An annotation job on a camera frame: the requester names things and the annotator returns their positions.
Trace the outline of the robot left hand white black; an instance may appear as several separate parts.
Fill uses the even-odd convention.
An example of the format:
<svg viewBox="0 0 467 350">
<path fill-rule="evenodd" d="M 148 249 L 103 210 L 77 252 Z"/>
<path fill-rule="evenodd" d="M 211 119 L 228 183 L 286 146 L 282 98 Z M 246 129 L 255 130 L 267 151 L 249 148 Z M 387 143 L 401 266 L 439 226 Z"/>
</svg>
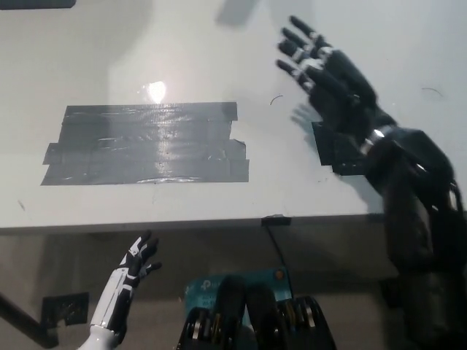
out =
<svg viewBox="0 0 467 350">
<path fill-rule="evenodd" d="M 127 317 L 134 293 L 140 282 L 161 267 L 148 260 L 158 250 L 158 239 L 145 232 L 132 243 L 120 264 L 111 273 L 101 293 L 90 324 L 120 335 L 126 329 Z"/>
</svg>

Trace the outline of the robot right hand black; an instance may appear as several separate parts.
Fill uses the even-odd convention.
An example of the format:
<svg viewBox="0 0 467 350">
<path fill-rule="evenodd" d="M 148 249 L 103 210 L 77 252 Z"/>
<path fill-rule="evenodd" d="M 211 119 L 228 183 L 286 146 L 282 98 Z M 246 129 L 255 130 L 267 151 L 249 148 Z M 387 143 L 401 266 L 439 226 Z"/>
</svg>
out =
<svg viewBox="0 0 467 350">
<path fill-rule="evenodd" d="M 364 155 L 395 135 L 397 122 L 378 105 L 366 77 L 341 50 L 301 18 L 289 17 L 277 66 L 306 92 L 309 102 L 332 131 L 347 136 Z"/>
</svg>

